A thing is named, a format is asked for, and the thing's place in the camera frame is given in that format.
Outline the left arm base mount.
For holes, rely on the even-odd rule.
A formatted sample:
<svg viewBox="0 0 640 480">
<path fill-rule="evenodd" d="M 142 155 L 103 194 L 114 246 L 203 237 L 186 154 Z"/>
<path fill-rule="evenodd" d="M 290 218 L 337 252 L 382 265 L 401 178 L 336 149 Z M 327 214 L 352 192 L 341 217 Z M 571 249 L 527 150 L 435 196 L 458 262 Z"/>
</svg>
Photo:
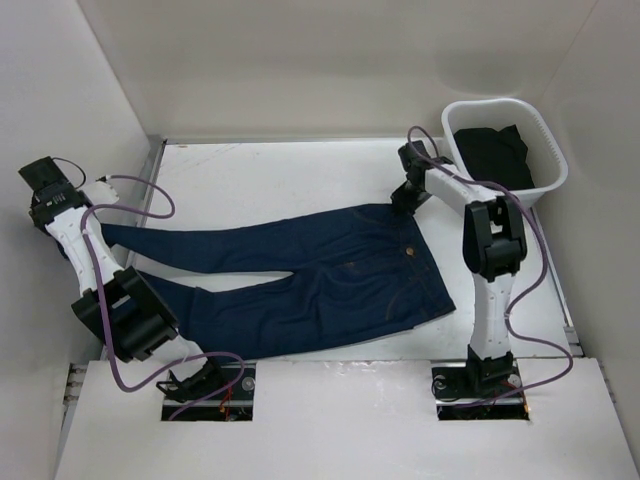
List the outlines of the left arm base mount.
<svg viewBox="0 0 640 480">
<path fill-rule="evenodd" d="M 156 383 L 163 394 L 162 421 L 236 422 L 253 418 L 256 391 L 256 364 L 248 363 L 240 379 L 230 382 L 240 373 L 239 364 L 219 366 L 213 360 L 184 379 L 173 372 Z"/>
</svg>

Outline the blue denim trousers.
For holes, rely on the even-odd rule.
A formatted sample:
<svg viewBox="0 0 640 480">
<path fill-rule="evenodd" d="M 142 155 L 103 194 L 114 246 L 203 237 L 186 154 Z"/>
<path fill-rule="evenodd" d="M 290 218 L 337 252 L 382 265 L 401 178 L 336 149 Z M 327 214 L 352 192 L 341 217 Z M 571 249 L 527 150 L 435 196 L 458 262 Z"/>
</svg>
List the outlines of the blue denim trousers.
<svg viewBox="0 0 640 480">
<path fill-rule="evenodd" d="M 261 359 L 393 335 L 455 305 L 421 231 L 388 204 L 366 204 L 229 229 L 103 224 L 108 245 L 200 274 L 276 272 L 223 292 L 156 276 L 148 283 L 181 335 L 205 351 Z"/>
</svg>

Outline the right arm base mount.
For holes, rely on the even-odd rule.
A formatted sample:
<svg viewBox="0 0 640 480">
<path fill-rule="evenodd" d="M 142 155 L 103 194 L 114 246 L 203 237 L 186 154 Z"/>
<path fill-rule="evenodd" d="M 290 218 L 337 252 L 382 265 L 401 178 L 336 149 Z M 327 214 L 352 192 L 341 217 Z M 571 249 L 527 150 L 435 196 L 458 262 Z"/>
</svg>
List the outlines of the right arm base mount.
<svg viewBox="0 0 640 480">
<path fill-rule="evenodd" d="M 524 393 L 503 397 L 522 386 L 516 363 L 507 373 L 488 380 L 479 380 L 464 362 L 436 363 L 431 372 L 431 393 L 440 421 L 529 420 Z"/>
</svg>

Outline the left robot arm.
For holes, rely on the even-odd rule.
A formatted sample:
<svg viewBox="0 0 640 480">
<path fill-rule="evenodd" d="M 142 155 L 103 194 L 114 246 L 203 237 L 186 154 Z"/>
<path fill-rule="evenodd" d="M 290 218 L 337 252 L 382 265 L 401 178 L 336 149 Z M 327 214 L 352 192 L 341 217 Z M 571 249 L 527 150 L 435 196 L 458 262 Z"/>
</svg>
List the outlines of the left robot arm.
<svg viewBox="0 0 640 480">
<path fill-rule="evenodd" d="M 44 157 L 18 173 L 32 190 L 29 216 L 35 227 L 56 241 L 77 276 L 75 316 L 115 362 L 151 357 L 165 362 L 167 379 L 150 380 L 175 402 L 210 399 L 227 390 L 217 359 L 180 336 L 166 302 L 134 267 L 121 265 L 104 240 L 97 210 L 123 207 L 110 177 L 74 185 L 60 162 Z"/>
</svg>

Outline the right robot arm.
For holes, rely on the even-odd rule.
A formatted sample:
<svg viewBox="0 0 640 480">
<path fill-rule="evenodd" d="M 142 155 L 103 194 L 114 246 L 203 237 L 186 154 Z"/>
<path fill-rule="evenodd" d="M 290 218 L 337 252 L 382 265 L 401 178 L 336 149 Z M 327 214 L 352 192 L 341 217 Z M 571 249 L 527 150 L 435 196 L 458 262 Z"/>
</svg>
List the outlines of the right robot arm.
<svg viewBox="0 0 640 480">
<path fill-rule="evenodd" d="M 421 141 L 406 143 L 398 154 L 406 180 L 392 193 L 392 206 L 413 214 L 436 197 L 458 213 L 463 260 L 474 282 L 474 326 L 466 362 L 432 369 L 434 395 L 443 402 L 491 401 L 508 390 L 515 373 L 505 313 L 527 255 L 522 214 L 498 186 L 463 178 L 455 165 L 430 157 Z"/>
</svg>

